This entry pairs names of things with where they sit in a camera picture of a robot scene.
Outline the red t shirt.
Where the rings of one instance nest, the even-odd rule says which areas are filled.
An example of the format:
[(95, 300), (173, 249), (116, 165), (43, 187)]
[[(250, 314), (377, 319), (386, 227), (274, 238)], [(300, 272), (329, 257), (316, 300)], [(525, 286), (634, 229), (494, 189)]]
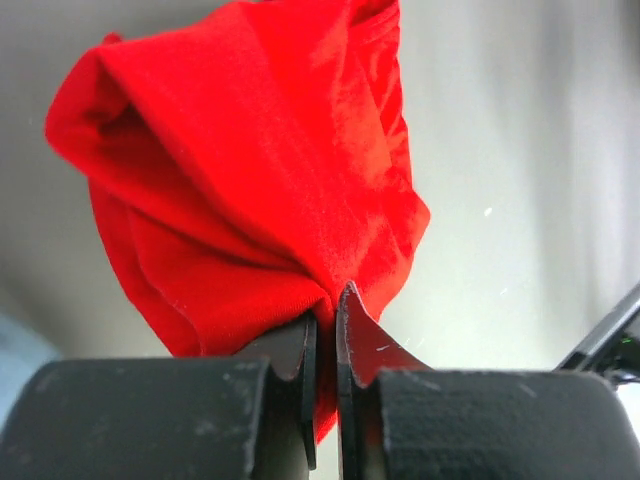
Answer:
[(430, 219), (399, 42), (395, 1), (235, 1), (185, 28), (107, 36), (46, 117), (87, 177), (127, 298), (173, 355), (229, 355), (316, 316), (318, 439), (336, 421), (343, 288), (379, 317)]

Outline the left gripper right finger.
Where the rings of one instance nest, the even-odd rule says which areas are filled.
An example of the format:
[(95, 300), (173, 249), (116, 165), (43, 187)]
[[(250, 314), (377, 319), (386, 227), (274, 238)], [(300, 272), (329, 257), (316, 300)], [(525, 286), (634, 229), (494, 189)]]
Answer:
[(344, 479), (635, 479), (621, 387), (584, 371), (433, 370), (348, 284), (336, 314)]

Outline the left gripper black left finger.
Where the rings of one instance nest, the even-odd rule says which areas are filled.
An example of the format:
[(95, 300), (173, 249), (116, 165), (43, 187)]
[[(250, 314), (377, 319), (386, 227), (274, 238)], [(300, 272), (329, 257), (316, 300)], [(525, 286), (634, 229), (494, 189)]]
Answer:
[(41, 367), (1, 433), (5, 479), (305, 479), (316, 466), (317, 323), (231, 356)]

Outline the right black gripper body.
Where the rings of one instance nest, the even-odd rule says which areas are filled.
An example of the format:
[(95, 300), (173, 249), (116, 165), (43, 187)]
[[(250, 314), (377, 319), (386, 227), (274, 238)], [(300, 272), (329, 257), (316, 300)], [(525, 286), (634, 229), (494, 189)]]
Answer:
[(638, 383), (639, 298), (636, 284), (556, 369), (591, 372), (612, 385)]

